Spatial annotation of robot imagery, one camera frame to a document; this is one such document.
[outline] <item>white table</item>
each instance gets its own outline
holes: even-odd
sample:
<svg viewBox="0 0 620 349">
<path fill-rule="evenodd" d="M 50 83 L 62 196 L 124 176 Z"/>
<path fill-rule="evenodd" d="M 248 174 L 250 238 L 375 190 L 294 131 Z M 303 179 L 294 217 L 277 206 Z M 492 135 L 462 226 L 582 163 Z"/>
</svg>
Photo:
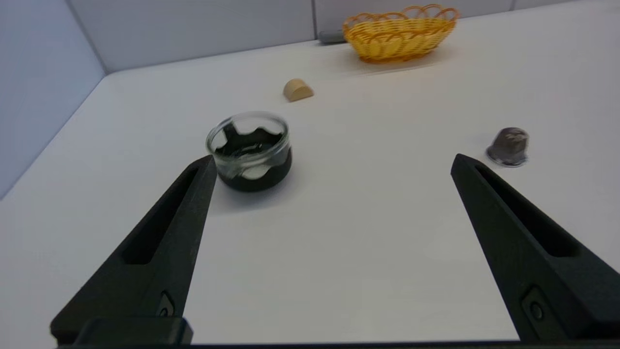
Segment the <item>white table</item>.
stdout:
<svg viewBox="0 0 620 349">
<path fill-rule="evenodd" d="M 290 123 L 279 187 L 216 184 L 185 308 L 195 343 L 516 339 L 450 177 L 503 127 L 491 165 L 620 270 L 620 2 L 461 20 L 431 56 L 367 65 L 306 42 L 106 77 L 0 202 L 0 338 L 48 325 L 157 198 L 249 110 Z M 316 95 L 288 103 L 303 78 Z"/>
</svg>

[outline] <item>wooden block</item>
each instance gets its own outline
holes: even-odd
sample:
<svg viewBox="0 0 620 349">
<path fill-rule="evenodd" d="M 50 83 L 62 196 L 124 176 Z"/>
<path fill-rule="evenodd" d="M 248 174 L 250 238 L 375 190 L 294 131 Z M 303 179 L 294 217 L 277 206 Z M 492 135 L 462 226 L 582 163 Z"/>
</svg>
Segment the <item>wooden block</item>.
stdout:
<svg viewBox="0 0 620 349">
<path fill-rule="evenodd" d="M 290 102 L 295 102 L 314 96 L 314 92 L 302 79 L 292 79 L 284 86 L 284 95 Z"/>
</svg>

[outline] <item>yellow basket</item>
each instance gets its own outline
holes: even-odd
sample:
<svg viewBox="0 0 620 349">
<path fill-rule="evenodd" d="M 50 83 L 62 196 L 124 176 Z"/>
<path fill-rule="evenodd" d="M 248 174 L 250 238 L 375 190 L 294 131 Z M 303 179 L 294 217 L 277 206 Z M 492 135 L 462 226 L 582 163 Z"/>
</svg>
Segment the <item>yellow basket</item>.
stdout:
<svg viewBox="0 0 620 349">
<path fill-rule="evenodd" d="M 349 17 L 342 30 L 365 62 L 408 61 L 437 47 L 452 32 L 458 17 L 456 9 L 437 4 L 410 6 L 402 12 Z"/>
</svg>

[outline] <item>glass jar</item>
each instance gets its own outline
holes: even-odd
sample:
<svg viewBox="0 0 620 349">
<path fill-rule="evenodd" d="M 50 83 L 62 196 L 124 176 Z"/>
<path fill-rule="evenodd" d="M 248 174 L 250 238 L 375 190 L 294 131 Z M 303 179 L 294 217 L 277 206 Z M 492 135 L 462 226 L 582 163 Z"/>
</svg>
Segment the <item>glass jar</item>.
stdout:
<svg viewBox="0 0 620 349">
<path fill-rule="evenodd" d="M 288 125 L 276 114 L 252 111 L 222 121 L 206 138 L 219 177 L 239 191 L 261 191 L 291 168 Z"/>
</svg>

